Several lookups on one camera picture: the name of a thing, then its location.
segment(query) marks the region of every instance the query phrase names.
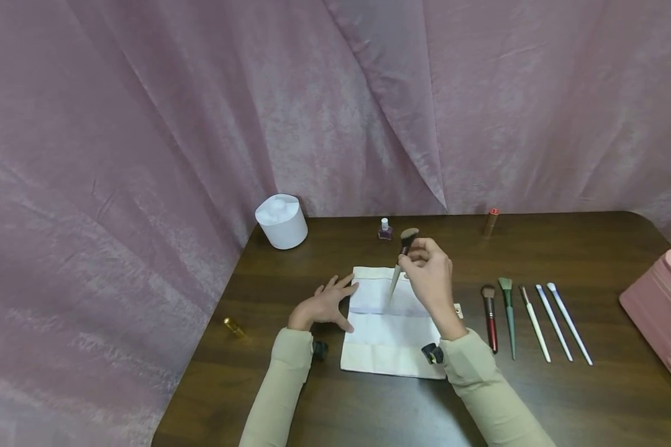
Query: red brush handle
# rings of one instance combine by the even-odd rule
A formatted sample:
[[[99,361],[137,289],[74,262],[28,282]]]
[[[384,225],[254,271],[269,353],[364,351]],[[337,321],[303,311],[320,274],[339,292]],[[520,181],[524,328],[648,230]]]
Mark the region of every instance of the red brush handle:
[[[497,354],[497,329],[494,318],[487,318],[487,338],[490,339],[492,353]]]

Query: dark brown table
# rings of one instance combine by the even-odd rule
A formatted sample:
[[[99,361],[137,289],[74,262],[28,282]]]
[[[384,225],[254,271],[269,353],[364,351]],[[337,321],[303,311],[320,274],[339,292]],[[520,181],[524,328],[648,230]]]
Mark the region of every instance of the dark brown table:
[[[454,264],[454,293],[467,325],[485,336],[478,291],[499,276],[528,287],[552,354],[544,362],[527,311],[513,292],[518,359],[509,352],[498,288],[497,364],[558,446],[671,446],[671,377],[619,306],[618,297],[670,248],[646,219],[628,212],[502,215],[491,240],[485,216],[393,217],[399,233],[419,227]],[[276,334],[299,301],[354,265],[390,266],[398,243],[376,239],[379,219],[309,219],[293,250],[273,249],[257,227],[153,438],[154,446],[236,446],[268,368]],[[555,282],[594,360],[588,366],[565,322],[567,361],[535,291]],[[348,300],[341,310],[347,314]],[[224,328],[236,319],[248,338]],[[344,334],[313,328],[330,344],[303,387],[289,446],[484,444],[447,381],[341,371]]]

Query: white cylindrical container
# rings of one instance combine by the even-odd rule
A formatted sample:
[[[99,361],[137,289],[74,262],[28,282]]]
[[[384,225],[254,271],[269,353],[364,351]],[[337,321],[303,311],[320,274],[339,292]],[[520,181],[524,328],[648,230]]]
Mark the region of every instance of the white cylindrical container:
[[[288,194],[275,194],[256,208],[256,221],[271,245],[279,250],[294,248],[308,235],[301,203]]]

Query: pink case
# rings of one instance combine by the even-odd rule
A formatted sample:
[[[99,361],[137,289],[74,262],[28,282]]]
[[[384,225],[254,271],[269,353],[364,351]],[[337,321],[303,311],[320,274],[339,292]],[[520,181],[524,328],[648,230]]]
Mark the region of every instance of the pink case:
[[[623,292],[619,301],[671,372],[671,250]]]

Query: white brush handle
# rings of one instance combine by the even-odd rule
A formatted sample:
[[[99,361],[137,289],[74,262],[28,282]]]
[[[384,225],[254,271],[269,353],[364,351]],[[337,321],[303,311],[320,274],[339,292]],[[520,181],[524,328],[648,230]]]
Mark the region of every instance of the white brush handle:
[[[549,287],[549,284],[547,284],[547,287],[552,292],[552,295],[555,296],[557,306],[559,306],[559,309],[562,311],[562,315],[564,316],[564,319],[567,321],[567,325],[569,325],[569,329],[572,331],[572,335],[574,335],[574,338],[576,339],[579,348],[582,350],[584,358],[587,359],[587,363],[589,363],[589,366],[594,366],[594,362],[591,361],[589,353],[587,352],[587,348],[585,347],[582,338],[579,336],[577,329],[574,327],[574,322],[572,321],[572,318],[569,316],[569,312],[567,312],[567,308],[564,306],[564,302],[562,301],[562,298],[559,296],[559,292],[557,292],[556,288]]]
[[[402,268],[400,265],[395,266],[395,271],[393,271],[393,279],[391,279],[390,282],[390,292],[388,293],[388,304],[391,303],[393,300],[393,292],[395,292],[395,286],[398,284],[398,279],[400,279],[400,272],[402,272]]]
[[[542,348],[542,354],[544,354],[544,359],[547,363],[551,363],[552,359],[549,357],[549,350],[547,349],[547,343],[544,343],[544,337],[542,337],[542,329],[539,328],[539,322],[537,321],[537,316],[534,315],[534,307],[532,303],[527,303],[527,311],[529,312],[529,319],[532,320],[532,326],[534,327],[534,333],[537,334],[537,339],[539,340],[539,346]]]
[[[549,316],[549,321],[552,322],[552,326],[555,327],[555,332],[557,333],[557,338],[560,339],[560,343],[562,344],[562,348],[564,349],[564,353],[567,354],[567,358],[569,359],[570,362],[573,362],[574,359],[572,358],[572,353],[569,352],[569,346],[567,346],[567,341],[564,339],[564,335],[562,334],[562,329],[559,327],[559,324],[557,323],[557,319],[555,318],[555,312],[552,311],[552,306],[549,305],[549,300],[547,300],[547,294],[544,293],[544,290],[542,290],[542,286],[537,284],[535,287],[537,287],[537,292],[539,292],[539,297],[542,298],[542,304],[544,305],[544,309],[547,310],[547,315]]]

